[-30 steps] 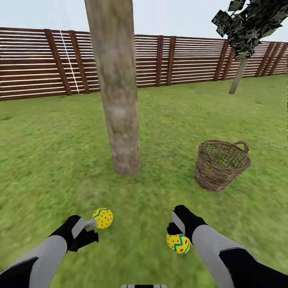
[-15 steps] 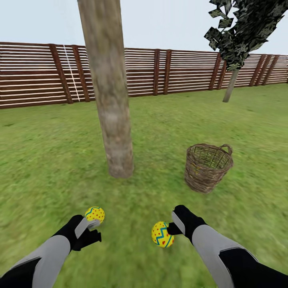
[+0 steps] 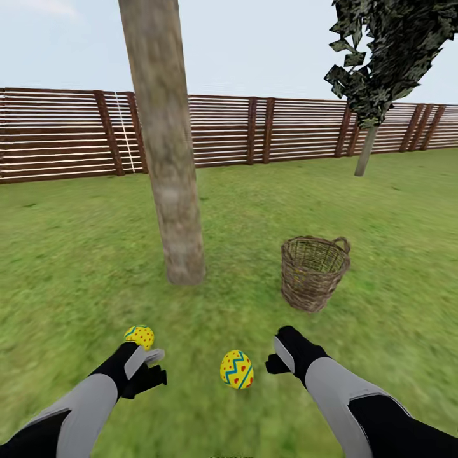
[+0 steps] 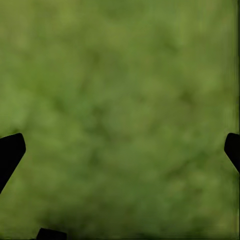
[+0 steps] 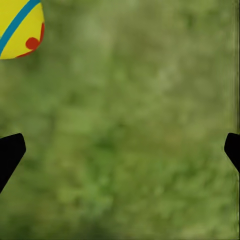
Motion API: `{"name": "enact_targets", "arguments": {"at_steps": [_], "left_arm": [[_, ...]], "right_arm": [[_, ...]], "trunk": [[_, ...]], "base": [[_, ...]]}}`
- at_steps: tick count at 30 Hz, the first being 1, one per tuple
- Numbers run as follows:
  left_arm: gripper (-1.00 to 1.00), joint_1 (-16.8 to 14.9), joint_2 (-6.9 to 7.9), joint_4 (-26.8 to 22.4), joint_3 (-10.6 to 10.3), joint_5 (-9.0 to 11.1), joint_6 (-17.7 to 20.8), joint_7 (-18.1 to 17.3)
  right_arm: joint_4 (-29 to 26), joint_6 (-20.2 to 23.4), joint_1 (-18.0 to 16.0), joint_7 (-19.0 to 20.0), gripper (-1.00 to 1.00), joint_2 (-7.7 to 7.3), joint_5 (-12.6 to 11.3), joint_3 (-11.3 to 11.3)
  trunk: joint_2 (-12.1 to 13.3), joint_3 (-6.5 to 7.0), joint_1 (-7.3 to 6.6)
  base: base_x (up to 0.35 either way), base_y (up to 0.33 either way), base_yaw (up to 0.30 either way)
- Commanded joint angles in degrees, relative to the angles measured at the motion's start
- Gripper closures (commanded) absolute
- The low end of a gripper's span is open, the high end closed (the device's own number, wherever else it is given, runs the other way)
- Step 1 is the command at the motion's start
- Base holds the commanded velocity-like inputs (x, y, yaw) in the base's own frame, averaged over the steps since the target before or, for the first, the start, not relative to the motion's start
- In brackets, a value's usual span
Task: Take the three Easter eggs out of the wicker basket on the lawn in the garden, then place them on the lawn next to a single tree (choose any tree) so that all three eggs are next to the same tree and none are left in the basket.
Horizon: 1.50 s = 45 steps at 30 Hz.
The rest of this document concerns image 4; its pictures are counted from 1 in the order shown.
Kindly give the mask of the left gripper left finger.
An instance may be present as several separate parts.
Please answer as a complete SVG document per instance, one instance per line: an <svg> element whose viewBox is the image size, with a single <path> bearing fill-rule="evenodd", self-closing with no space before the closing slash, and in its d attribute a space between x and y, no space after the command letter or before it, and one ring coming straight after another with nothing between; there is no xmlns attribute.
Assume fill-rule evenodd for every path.
<svg viewBox="0 0 240 240"><path fill-rule="evenodd" d="M26 153L22 133L0 138L0 193Z"/></svg>

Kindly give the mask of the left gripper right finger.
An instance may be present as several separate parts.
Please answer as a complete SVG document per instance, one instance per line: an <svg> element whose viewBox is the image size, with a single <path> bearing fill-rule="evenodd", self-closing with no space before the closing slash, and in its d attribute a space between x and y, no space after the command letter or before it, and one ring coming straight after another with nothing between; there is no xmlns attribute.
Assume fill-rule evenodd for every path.
<svg viewBox="0 0 240 240"><path fill-rule="evenodd" d="M240 135L228 133L224 151L240 173Z"/></svg>

